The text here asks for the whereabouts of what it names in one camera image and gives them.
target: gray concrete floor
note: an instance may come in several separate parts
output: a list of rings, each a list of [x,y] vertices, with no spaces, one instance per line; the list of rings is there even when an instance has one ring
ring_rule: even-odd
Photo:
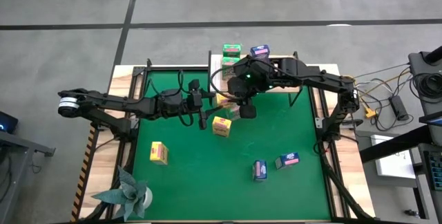
[[[122,23],[129,0],[0,0],[0,25]],[[133,23],[169,21],[373,20],[441,18],[442,0],[137,0]],[[86,145],[88,122],[57,115],[57,91],[85,87],[105,91],[120,30],[0,31],[1,110],[20,119],[18,135],[57,148],[35,157],[42,172],[29,173],[15,212],[16,223],[54,223],[70,217]],[[407,62],[407,54],[441,45],[442,25],[318,26],[131,30],[122,64],[205,64],[223,43],[269,44],[272,53],[297,50],[306,63],[337,63],[358,75]],[[377,74],[397,75],[403,68]],[[376,96],[386,96],[382,89]],[[410,114],[422,110],[405,87]],[[383,120],[393,114],[385,111]],[[392,129],[403,133],[417,120]],[[361,130],[374,131],[369,123]],[[402,210],[416,208],[410,189],[370,185],[377,217],[417,222]]]

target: power adapter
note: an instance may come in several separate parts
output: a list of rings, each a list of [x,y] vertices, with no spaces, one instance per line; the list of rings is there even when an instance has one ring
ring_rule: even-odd
[[[402,103],[401,97],[399,95],[389,97],[388,100],[392,105],[393,112],[396,116],[397,120],[408,120],[410,117],[408,116],[407,110]]]

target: desk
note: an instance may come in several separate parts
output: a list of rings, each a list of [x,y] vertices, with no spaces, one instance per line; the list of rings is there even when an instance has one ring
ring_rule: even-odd
[[[338,68],[335,64],[320,64],[321,69],[326,69],[330,73],[338,74]],[[136,66],[116,66],[113,78],[110,85],[109,93],[118,96],[130,95],[130,87],[135,89],[134,98],[138,97],[137,92],[140,91],[141,82],[131,83],[133,81],[133,71]],[[156,68],[168,68],[170,66],[156,66]],[[336,103],[336,96],[333,93],[326,92],[327,103],[329,106],[328,111],[332,112]],[[321,107],[319,97],[315,97],[316,107],[320,113]],[[115,117],[123,117],[124,113],[108,111]],[[353,133],[349,131],[343,131],[347,136],[352,136]],[[122,148],[122,145],[117,141],[112,141],[106,146],[101,147],[95,151],[95,147],[109,139],[112,135],[109,131],[101,131],[99,134],[97,130],[92,128],[89,135],[89,143],[86,148],[84,165],[81,168],[80,179],[78,183],[78,190],[75,196],[74,207],[72,211],[72,221],[79,217],[85,217],[90,214],[95,206],[99,203],[98,200],[91,198],[93,194],[107,190],[114,177],[115,161],[126,161],[124,156],[122,158],[117,157],[118,149]],[[125,151],[128,151],[130,144],[125,144]],[[340,168],[343,174],[343,180],[345,186],[348,188],[352,196],[361,205],[361,207],[370,215],[374,216],[374,210],[372,207],[371,198],[365,175],[363,172],[362,162],[358,156],[358,147],[356,143],[342,139],[336,143],[338,151]],[[342,216],[342,210],[340,209],[339,195],[336,189],[333,187],[333,196],[335,200],[337,216]]]

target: wooden table frame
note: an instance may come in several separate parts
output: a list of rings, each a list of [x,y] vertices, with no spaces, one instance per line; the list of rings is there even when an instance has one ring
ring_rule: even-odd
[[[335,64],[319,64],[321,69],[335,67],[330,73],[338,74]],[[209,71],[210,65],[196,66],[152,66],[147,73],[144,72],[146,66],[116,66],[113,78],[108,91],[111,95],[128,96],[137,99],[144,92],[144,83],[149,71]],[[315,117],[321,118],[327,113],[331,113],[336,105],[335,93],[323,92],[315,88],[309,88],[310,98],[312,100],[312,111]],[[127,114],[118,111],[107,111],[116,118],[128,117]],[[354,138],[352,131],[341,131],[342,134]],[[124,166],[129,153],[135,154],[135,149],[130,149],[131,144],[112,141],[106,146],[96,151],[95,147],[110,140],[113,135],[109,130],[97,131],[91,127],[86,146],[83,165],[80,171],[78,189],[75,194],[71,221],[77,221],[79,218],[88,216],[99,204],[98,200],[91,198],[92,195],[105,191],[110,188],[116,180],[117,165]],[[331,143],[327,153],[329,163],[334,168],[336,174],[342,178],[344,185],[359,203],[359,205],[371,216],[374,216],[374,210],[369,196],[368,186],[363,171],[361,159],[359,157],[358,145],[348,139],[342,138],[339,142]],[[346,204],[343,204],[342,197],[338,193],[333,182],[324,177],[327,198],[329,201],[330,214],[333,217],[355,217],[351,210],[348,210]],[[101,218],[110,218],[113,209],[102,214]]]

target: plant pot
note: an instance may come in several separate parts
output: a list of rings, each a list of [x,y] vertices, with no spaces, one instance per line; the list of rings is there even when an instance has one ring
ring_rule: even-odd
[[[148,187],[146,187],[146,193],[144,194],[143,207],[146,209],[152,203],[152,191]]]

